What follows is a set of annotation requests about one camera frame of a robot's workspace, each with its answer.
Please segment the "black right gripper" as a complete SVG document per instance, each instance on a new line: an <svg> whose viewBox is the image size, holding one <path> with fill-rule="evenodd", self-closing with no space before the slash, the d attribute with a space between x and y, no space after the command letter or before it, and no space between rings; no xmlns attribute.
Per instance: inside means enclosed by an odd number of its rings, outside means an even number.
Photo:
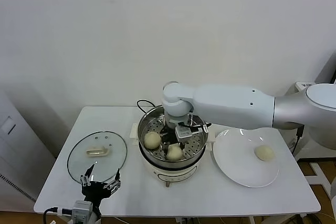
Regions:
<svg viewBox="0 0 336 224"><path fill-rule="evenodd" d="M168 145L172 145L172 144L179 144L180 149L184 151L185 144L180 143L177 140L175 129L169 128L168 126L165 125L163 129L160 130L160 135L161 135L161 142L162 142L162 150L165 155L168 153Z"/></svg>

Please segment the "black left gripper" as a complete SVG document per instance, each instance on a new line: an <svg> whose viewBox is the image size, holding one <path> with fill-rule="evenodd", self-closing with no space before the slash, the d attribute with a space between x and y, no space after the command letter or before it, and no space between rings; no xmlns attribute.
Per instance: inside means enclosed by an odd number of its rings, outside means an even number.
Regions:
<svg viewBox="0 0 336 224"><path fill-rule="evenodd" d="M82 185L81 192L85 200L103 200L109 198L121 186L120 169L117 170L114 180L110 183L104 182L90 182L90 176L94 169L92 164L83 175L80 175L80 183Z"/></svg>

